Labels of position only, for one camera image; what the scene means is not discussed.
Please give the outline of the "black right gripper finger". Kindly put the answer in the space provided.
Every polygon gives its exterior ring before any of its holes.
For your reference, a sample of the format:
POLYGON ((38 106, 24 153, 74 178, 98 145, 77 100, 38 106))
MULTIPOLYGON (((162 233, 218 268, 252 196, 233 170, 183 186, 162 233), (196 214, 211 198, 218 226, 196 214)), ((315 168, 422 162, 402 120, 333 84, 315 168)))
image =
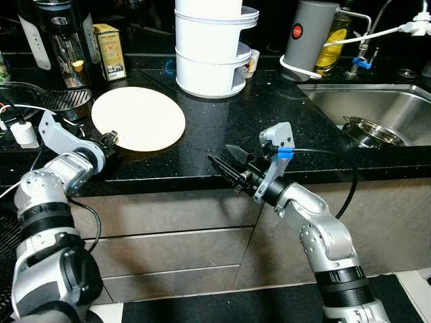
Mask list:
POLYGON ((245 178, 242 175, 242 172, 235 169, 231 164, 224 161, 220 157, 209 156, 207 160, 211 163, 213 168, 219 173, 220 176, 225 178, 232 187, 241 192, 245 188, 245 178))
POLYGON ((236 160, 237 163, 249 166, 249 164, 255 164, 255 155, 250 154, 245 149, 238 147, 237 145, 227 144, 226 150, 236 160))

